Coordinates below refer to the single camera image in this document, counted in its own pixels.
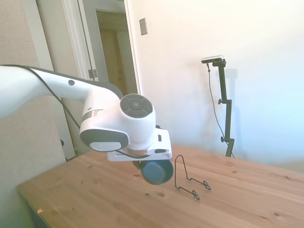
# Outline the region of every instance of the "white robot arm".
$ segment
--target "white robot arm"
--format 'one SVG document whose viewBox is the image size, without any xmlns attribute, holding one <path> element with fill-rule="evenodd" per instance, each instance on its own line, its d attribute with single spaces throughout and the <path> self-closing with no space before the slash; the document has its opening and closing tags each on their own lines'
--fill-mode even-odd
<svg viewBox="0 0 304 228">
<path fill-rule="evenodd" d="M 110 83 L 86 81 L 39 68 L 0 66 L 0 119 L 42 95 L 84 102 L 80 138 L 110 161 L 164 160 L 172 157 L 168 131 L 155 128 L 155 110 L 138 94 L 122 96 Z"/>
</svg>

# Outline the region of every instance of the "white wall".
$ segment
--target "white wall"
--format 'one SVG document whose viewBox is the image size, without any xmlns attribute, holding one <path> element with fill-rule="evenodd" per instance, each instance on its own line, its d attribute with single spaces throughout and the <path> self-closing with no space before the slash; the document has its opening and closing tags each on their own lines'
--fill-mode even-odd
<svg viewBox="0 0 304 228">
<path fill-rule="evenodd" d="M 2 0 L 0 21 L 0 64 L 39 67 L 21 0 Z M 33 227 L 16 186 L 65 161 L 48 97 L 35 99 L 0 120 L 1 228 Z"/>
<path fill-rule="evenodd" d="M 128 0 L 143 95 L 172 142 L 225 154 L 202 57 L 227 60 L 236 157 L 264 163 L 304 159 L 304 2 Z M 141 36 L 139 20 L 148 34 Z M 220 98 L 216 68 L 211 83 Z M 224 105 L 216 105 L 224 127 Z"/>
</svg>

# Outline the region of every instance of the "wire stand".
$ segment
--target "wire stand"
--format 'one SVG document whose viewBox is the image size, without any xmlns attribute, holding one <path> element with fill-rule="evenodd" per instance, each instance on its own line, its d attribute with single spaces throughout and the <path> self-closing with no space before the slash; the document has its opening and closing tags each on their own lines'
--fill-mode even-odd
<svg viewBox="0 0 304 228">
<path fill-rule="evenodd" d="M 189 190 L 183 188 L 182 186 L 177 187 L 177 185 L 176 185 L 176 160 L 177 160 L 178 157 L 181 157 L 181 158 L 182 158 L 182 162 L 183 162 L 183 164 L 184 164 L 184 168 L 185 168 L 185 172 L 186 172 L 186 179 L 187 179 L 187 181 L 194 180 L 194 181 L 196 181 L 196 182 L 198 182 L 198 183 L 204 185 L 205 188 L 206 188 L 206 190 L 209 190 L 209 191 L 211 190 L 210 186 L 208 185 L 208 183 L 207 183 L 206 181 L 200 182 L 200 181 L 198 181 L 198 180 L 196 180 L 196 179 L 194 179 L 194 178 L 190 178 L 190 179 L 188 178 L 188 173 L 187 173 L 187 169 L 186 169 L 186 165 L 185 165 L 185 160 L 184 160 L 184 157 L 183 157 L 181 154 L 178 155 L 178 156 L 175 158 L 175 162 L 174 162 L 174 182 L 175 182 L 175 188 L 176 188 L 177 190 L 183 189 L 184 191 L 186 191 L 186 192 L 190 193 L 191 195 L 193 195 L 193 197 L 194 197 L 194 199 L 195 199 L 196 201 L 200 201 L 200 197 L 198 196 L 198 194 L 197 194 L 197 192 L 196 192 L 195 190 L 192 190 L 192 192 L 191 192 L 191 191 L 189 191 Z"/>
</svg>

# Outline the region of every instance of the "wood grain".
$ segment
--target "wood grain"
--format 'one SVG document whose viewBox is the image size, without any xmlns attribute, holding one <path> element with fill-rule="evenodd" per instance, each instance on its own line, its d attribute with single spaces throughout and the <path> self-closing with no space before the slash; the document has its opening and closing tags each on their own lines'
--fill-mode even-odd
<svg viewBox="0 0 304 228">
<path fill-rule="evenodd" d="M 150 185 L 131 162 L 110 162 L 89 152 L 19 186 L 52 228 L 303 228 L 304 175 L 282 168 L 173 146 L 183 154 L 174 177 Z"/>
</svg>

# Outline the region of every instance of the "light switch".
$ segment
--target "light switch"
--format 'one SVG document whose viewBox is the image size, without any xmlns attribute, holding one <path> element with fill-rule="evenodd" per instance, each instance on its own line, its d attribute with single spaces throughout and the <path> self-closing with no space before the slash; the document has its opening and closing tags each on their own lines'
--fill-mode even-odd
<svg viewBox="0 0 304 228">
<path fill-rule="evenodd" d="M 146 24 L 146 18 L 140 19 L 139 20 L 139 25 L 141 27 L 141 34 L 142 34 L 142 36 L 148 34 L 147 24 Z"/>
</svg>

